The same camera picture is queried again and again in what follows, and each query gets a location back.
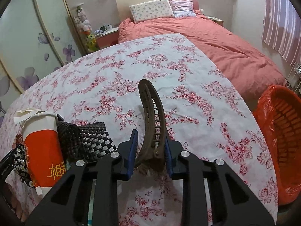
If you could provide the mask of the floral pink white tablecloth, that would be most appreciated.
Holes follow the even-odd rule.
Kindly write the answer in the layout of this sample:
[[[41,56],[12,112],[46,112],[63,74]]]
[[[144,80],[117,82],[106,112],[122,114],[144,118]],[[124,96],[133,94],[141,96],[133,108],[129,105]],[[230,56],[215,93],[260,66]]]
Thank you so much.
[[[275,225],[273,161],[247,104],[180,34],[114,45],[26,90],[1,126],[26,225]]]

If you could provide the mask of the bed with coral duvet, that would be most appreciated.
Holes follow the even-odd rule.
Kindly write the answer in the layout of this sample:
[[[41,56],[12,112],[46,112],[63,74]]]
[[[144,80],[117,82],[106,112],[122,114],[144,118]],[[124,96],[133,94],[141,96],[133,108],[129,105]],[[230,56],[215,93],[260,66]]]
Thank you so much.
[[[202,14],[150,19],[137,24],[127,18],[119,25],[118,41],[172,33],[182,34],[198,47],[247,102],[258,100],[270,85],[286,83],[271,59]]]

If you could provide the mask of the white mug on nightstand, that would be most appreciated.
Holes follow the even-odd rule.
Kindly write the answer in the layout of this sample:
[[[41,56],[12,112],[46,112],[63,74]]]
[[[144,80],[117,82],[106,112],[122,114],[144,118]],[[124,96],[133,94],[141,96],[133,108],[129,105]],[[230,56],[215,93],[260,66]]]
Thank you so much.
[[[111,31],[113,29],[112,25],[111,24],[108,24],[105,26],[105,31]]]

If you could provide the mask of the pink striped curtain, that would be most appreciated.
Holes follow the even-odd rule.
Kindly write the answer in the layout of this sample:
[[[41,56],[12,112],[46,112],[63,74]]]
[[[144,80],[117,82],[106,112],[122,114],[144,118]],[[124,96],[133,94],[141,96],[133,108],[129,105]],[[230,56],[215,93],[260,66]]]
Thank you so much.
[[[300,17],[290,0],[266,0],[262,41],[289,65],[300,63]]]

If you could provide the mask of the brown leopard scrunchie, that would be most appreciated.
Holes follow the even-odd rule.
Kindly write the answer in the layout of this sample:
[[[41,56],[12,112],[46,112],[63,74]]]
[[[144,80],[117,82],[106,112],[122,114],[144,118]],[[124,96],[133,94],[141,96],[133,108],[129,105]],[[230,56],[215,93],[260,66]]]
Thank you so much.
[[[22,134],[17,134],[15,136],[12,148],[16,150],[17,153],[20,153],[24,149],[24,140]]]

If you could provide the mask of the black white woven pouch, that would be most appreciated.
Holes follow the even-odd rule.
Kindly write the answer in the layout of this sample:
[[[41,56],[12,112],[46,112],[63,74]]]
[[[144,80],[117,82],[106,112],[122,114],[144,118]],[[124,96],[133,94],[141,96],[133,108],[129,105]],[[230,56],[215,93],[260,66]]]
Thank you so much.
[[[90,163],[117,150],[103,122],[78,126],[58,121],[57,131],[65,161]]]

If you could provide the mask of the black floral scrunchie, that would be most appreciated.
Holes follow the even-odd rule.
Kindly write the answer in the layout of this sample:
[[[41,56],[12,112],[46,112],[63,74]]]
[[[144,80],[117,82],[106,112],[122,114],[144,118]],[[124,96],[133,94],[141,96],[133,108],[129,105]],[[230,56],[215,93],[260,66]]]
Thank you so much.
[[[23,144],[19,144],[18,146],[16,146],[16,152],[13,158],[13,170],[17,175],[19,175],[20,180],[24,184],[31,188],[35,188],[34,183],[31,180],[30,174],[28,172]]]

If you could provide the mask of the pink left nightstand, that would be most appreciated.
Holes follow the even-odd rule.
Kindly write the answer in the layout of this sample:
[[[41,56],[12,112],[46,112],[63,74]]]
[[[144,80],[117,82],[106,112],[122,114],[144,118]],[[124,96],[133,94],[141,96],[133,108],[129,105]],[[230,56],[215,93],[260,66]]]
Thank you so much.
[[[119,30],[114,27],[112,30],[95,36],[100,49],[116,45],[118,43]]]

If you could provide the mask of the right nightstand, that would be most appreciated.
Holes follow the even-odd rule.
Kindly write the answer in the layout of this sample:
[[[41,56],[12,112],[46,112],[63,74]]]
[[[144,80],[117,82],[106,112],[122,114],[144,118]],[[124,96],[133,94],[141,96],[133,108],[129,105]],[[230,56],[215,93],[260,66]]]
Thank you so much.
[[[210,19],[211,21],[215,22],[216,24],[224,27],[224,21],[222,19],[219,19],[217,17],[213,17],[213,16],[207,16],[208,19]]]

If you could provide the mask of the orange plastic laundry basket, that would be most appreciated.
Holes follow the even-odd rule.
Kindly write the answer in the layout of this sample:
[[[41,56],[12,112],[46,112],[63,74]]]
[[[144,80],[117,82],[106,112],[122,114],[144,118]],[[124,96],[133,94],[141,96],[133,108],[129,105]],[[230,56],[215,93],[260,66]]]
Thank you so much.
[[[285,86],[271,85],[253,115],[274,164],[279,204],[290,204],[300,194],[300,98]]]

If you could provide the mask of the sliding wardrobe with flower decals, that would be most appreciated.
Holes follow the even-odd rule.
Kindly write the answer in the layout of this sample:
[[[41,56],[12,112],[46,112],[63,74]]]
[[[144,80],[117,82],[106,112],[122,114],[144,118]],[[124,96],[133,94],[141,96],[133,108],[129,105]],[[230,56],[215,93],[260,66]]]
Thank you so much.
[[[66,0],[1,0],[1,119],[24,91],[84,54]]]

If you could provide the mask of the brown hair claw clip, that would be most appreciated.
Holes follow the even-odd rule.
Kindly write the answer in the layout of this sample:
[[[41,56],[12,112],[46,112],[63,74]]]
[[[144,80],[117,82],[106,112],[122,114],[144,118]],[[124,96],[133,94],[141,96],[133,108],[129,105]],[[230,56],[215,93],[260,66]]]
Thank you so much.
[[[161,172],[165,166],[166,122],[164,108],[155,87],[149,80],[140,80],[138,89],[144,110],[145,133],[135,166],[139,167],[144,164],[156,172]]]

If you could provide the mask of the pink striped pillow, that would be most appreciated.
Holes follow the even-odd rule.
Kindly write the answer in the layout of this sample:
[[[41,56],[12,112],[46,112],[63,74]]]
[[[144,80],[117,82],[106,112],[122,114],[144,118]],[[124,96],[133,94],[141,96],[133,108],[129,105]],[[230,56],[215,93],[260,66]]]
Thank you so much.
[[[196,17],[193,0],[169,0],[174,17]]]

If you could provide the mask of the hanging plush toys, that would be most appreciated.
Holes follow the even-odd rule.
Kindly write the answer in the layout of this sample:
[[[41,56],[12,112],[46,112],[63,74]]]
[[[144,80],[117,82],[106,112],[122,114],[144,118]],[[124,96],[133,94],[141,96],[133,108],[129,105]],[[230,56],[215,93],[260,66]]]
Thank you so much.
[[[75,26],[86,45],[87,51],[93,53],[99,49],[95,34],[92,31],[90,21],[87,18],[85,11],[82,8],[82,4],[76,6],[74,16]]]

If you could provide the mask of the red white paper cup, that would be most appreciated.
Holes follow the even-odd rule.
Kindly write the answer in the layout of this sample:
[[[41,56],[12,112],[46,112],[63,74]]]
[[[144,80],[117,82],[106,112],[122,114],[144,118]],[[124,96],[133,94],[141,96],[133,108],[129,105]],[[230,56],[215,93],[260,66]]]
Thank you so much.
[[[29,174],[37,189],[50,189],[66,173],[57,131],[57,117],[43,111],[22,122]]]

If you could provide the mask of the floral white pillow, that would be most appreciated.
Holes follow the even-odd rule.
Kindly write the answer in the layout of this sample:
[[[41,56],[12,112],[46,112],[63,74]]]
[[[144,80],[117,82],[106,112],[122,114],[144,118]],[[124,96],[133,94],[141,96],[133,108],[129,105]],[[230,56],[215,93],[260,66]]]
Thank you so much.
[[[169,0],[153,0],[130,6],[134,23],[150,19],[174,17]]]

